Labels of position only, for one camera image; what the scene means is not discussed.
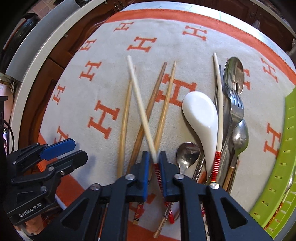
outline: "orange border stripe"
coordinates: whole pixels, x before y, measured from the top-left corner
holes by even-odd
[[[184,12],[180,10],[140,9],[118,12],[117,14],[111,16],[106,21],[106,23],[143,18],[155,18],[164,20],[175,20],[184,23],[193,23],[231,36],[239,40],[240,42],[245,43],[248,46],[256,49],[272,64],[274,64],[278,69],[280,69],[294,85],[296,84],[296,73],[270,47],[268,47],[266,44],[264,44],[254,36],[218,19],[214,19],[197,13]]]

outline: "green plastic tray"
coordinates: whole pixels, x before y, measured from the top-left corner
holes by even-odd
[[[279,155],[264,190],[250,215],[265,227],[280,205],[296,163],[296,88],[285,98],[285,121]],[[296,183],[275,219],[267,228],[271,237],[280,232],[296,207]]]

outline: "white ceramic spoon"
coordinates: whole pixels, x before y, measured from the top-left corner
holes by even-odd
[[[202,143],[207,177],[209,177],[212,173],[217,147],[218,115],[216,107],[207,95],[193,91],[185,96],[182,110]]]

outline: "fork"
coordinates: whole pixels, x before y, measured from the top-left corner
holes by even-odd
[[[223,144],[223,148],[222,148],[221,163],[220,163],[220,168],[219,168],[220,175],[218,175],[218,177],[217,177],[217,182],[219,182],[219,178],[222,178],[221,170],[223,169],[223,166],[224,166],[223,164],[225,162],[225,154],[226,154],[226,149],[228,146],[229,139],[232,135],[234,128],[244,118],[244,105],[243,105],[239,95],[237,94],[237,92],[235,90],[229,89],[227,86],[225,87],[225,90],[226,90],[226,93],[231,101],[231,104],[230,104],[231,120],[230,120],[229,129],[228,129],[228,132],[227,132],[224,144]]]

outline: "wooden cabinet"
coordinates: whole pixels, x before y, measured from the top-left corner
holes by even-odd
[[[55,86],[64,69],[46,59],[26,101],[20,126],[19,148],[38,141],[43,116]]]
[[[284,51],[292,49],[294,36],[275,17],[259,8],[255,20],[260,22],[260,31],[271,38]]]
[[[66,68],[74,54],[88,37],[109,17],[123,8],[122,5],[125,1],[120,2],[118,0],[116,0],[116,4],[111,0],[103,2],[86,14],[61,38],[49,57],[61,67]]]
[[[249,0],[195,0],[197,5],[210,7],[234,16],[248,24],[254,22],[258,5]]]

